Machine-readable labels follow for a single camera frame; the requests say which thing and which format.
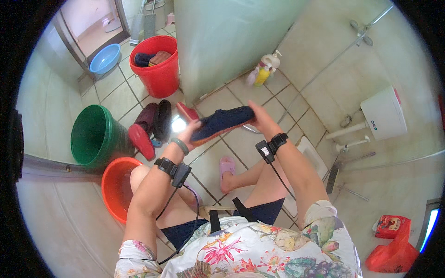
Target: yellow bottle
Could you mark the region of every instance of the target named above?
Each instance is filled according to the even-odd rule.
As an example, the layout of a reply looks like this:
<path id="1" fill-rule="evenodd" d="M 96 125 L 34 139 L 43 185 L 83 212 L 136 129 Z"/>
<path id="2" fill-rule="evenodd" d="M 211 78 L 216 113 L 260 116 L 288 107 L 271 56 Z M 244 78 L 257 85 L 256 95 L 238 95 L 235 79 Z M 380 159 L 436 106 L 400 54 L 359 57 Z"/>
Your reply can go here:
<path id="1" fill-rule="evenodd" d="M 257 87 L 261 87 L 261 85 L 263 85 L 263 83 L 266 81 L 266 79 L 271 74 L 269 71 L 269 65 L 270 64 L 268 64 L 267 66 L 265 66 L 264 68 L 259 70 L 258 76 L 256 77 L 255 83 L 253 85 L 255 85 Z"/>

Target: red bucket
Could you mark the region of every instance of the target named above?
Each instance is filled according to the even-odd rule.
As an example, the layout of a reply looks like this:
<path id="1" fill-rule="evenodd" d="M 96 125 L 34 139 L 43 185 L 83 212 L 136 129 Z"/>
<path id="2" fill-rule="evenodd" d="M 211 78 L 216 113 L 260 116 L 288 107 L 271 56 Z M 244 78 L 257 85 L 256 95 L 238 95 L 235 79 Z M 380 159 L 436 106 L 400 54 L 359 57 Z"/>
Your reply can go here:
<path id="1" fill-rule="evenodd" d="M 136 53 L 156 54 L 166 51 L 170 58 L 155 66 L 141 68 L 135 65 Z M 130 67 L 139 76 L 149 95 L 154 98 L 171 96 L 179 87 L 178 48 L 171 36 L 154 36 L 139 43 L 131 52 Z"/>
<path id="2" fill-rule="evenodd" d="M 113 160 L 102 176 L 102 197 L 108 212 L 120 223 L 127 222 L 127 211 L 133 197 L 130 185 L 131 171 L 142 165 L 132 157 Z"/>

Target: floral shirt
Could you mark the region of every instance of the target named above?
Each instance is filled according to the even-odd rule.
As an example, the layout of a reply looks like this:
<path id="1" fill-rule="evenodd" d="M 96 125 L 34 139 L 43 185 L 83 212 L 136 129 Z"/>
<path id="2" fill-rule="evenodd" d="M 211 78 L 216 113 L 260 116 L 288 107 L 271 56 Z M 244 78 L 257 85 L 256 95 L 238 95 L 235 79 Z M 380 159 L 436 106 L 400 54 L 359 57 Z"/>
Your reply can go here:
<path id="1" fill-rule="evenodd" d="M 356 248 L 329 201 L 313 204 L 305 222 L 295 232 L 225 217 L 213 234 L 206 223 L 164 270 L 145 244 L 128 240 L 119 250 L 115 277 L 362 277 Z"/>

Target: black strap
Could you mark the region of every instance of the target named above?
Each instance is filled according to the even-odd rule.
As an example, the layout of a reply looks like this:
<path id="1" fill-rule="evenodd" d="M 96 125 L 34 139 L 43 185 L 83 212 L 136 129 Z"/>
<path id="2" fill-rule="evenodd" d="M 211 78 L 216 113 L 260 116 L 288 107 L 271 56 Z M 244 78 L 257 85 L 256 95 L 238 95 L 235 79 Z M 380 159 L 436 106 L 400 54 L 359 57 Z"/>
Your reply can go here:
<path id="1" fill-rule="evenodd" d="M 210 215 L 210 234 L 218 232 L 221 230 L 221 225 L 219 224 L 218 211 L 209 210 Z"/>
<path id="2" fill-rule="evenodd" d="M 249 222 L 258 222 L 258 219 L 252 214 L 252 212 L 243 205 L 243 203 L 236 197 L 232 200 L 239 214 L 247 219 Z"/>

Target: green bucket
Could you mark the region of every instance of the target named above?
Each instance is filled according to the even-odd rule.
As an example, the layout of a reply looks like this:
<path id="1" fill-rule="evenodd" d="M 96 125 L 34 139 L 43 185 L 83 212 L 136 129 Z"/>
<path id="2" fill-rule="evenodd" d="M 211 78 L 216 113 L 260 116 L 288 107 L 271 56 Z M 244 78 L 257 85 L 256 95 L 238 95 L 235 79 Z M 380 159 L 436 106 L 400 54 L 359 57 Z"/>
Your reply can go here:
<path id="1" fill-rule="evenodd" d="M 77 116 L 71 131 L 71 153 L 86 168 L 105 168 L 118 157 L 130 157 L 134 147 L 128 130 L 101 105 L 90 105 Z"/>

